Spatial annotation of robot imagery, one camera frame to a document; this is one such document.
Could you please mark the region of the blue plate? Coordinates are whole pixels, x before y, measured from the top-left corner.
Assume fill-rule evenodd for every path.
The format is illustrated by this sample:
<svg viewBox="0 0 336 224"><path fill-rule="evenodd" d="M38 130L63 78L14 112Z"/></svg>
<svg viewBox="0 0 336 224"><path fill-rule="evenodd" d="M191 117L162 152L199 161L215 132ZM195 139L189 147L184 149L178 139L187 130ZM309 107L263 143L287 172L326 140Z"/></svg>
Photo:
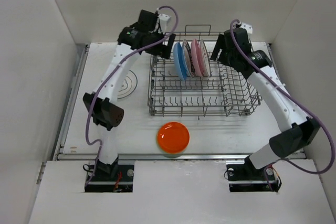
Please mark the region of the blue plate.
<svg viewBox="0 0 336 224"><path fill-rule="evenodd" d="M174 59L175 69L176 69L176 72L179 78L182 81L185 81L187 78L187 75L186 75L186 69L182 61L182 46L178 42L173 47L173 59Z"/></svg>

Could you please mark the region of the white plate green rim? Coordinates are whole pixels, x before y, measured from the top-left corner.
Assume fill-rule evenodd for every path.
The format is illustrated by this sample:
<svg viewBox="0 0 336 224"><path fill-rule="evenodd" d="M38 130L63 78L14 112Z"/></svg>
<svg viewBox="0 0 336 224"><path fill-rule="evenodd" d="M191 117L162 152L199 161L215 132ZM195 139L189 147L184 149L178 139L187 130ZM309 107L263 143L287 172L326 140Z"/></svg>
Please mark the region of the white plate green rim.
<svg viewBox="0 0 336 224"><path fill-rule="evenodd" d="M123 99L130 96L138 85L138 78L136 74L130 70L124 79L121 89L118 92L118 99Z"/></svg>

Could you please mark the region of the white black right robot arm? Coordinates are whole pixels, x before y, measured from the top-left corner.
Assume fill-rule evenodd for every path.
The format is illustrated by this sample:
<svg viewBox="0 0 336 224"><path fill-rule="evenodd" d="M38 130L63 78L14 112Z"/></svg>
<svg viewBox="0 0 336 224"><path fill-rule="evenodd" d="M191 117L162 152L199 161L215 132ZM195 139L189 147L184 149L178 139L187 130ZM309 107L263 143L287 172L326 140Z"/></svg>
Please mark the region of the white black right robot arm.
<svg viewBox="0 0 336 224"><path fill-rule="evenodd" d="M243 28L227 30L218 36L211 60L232 67L261 95L275 117L280 133L245 159L244 175L259 176L263 168L308 146L317 134L319 123L308 116L285 94L271 60L263 50L253 51Z"/></svg>

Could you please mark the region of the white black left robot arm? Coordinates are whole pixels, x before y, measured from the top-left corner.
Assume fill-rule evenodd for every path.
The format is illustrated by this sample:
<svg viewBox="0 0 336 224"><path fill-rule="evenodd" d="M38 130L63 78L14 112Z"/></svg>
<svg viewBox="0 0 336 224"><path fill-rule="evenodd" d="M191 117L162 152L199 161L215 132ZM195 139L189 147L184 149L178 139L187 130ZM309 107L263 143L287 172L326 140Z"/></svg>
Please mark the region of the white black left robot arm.
<svg viewBox="0 0 336 224"><path fill-rule="evenodd" d="M115 53L99 85L91 93L83 95L83 102L88 111L86 142L90 146L99 143L93 169L98 170L105 180L112 180L117 176L118 168L114 163L118 155L116 152L103 150L110 141L89 140L90 123L93 122L107 131L121 123L124 109L117 106L121 85L141 53L146 52L164 59L170 57L176 36L173 31L166 31L170 20L169 15L161 14L158 10L153 13L141 10L138 20L119 33Z"/></svg>

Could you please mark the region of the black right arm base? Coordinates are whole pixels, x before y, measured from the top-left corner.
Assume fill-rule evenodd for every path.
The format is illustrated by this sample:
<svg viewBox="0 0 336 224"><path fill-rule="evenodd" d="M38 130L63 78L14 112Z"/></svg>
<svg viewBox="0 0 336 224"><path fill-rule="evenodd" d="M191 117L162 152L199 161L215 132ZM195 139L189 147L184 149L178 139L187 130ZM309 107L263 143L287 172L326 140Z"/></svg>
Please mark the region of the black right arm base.
<svg viewBox="0 0 336 224"><path fill-rule="evenodd" d="M247 170L244 164L226 164L224 177L231 193L275 192L282 187L282 180L272 165L259 170Z"/></svg>

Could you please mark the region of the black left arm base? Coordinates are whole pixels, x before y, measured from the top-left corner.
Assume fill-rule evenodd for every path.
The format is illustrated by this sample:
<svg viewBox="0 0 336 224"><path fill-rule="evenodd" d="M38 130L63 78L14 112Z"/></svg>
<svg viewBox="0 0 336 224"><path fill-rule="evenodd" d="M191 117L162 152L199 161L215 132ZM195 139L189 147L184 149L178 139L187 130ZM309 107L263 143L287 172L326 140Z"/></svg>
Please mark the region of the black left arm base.
<svg viewBox="0 0 336 224"><path fill-rule="evenodd" d="M86 193L132 193L134 165L118 165L111 174L96 170L92 180L84 185Z"/></svg>

